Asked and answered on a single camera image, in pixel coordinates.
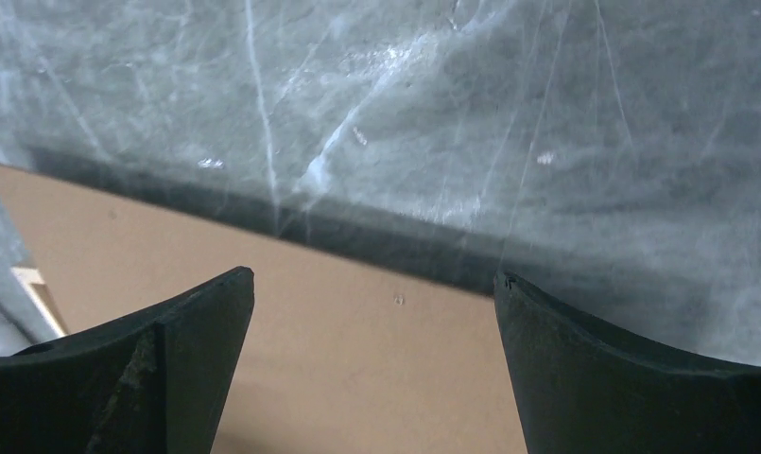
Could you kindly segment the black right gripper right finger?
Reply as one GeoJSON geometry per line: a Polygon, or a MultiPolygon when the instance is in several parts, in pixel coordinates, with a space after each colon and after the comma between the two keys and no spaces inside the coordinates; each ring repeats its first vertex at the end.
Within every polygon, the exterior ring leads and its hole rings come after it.
{"type": "Polygon", "coordinates": [[[576,309],[511,272],[494,308],[531,453],[761,453],[761,367],[576,309]]]}

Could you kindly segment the brown fibreboard backing board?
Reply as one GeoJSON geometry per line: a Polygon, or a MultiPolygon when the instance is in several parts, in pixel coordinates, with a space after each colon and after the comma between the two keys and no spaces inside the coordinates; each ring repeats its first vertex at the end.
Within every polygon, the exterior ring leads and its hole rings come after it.
{"type": "Polygon", "coordinates": [[[255,307],[216,453],[522,453],[493,301],[0,165],[65,328],[236,266],[255,307]]]}

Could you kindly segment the light wooden picture frame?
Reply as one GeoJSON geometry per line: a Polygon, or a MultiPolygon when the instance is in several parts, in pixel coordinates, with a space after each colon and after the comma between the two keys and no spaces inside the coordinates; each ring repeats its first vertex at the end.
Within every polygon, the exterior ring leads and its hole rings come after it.
{"type": "Polygon", "coordinates": [[[11,272],[49,328],[57,337],[65,337],[67,333],[57,306],[40,271],[34,266],[18,265],[12,267],[11,272]]]}

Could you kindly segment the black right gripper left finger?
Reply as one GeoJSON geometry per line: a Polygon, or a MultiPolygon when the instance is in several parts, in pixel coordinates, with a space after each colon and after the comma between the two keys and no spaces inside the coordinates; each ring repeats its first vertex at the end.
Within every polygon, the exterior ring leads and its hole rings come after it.
{"type": "Polygon", "coordinates": [[[254,309],[236,267],[0,357],[0,453],[208,453],[254,309]]]}

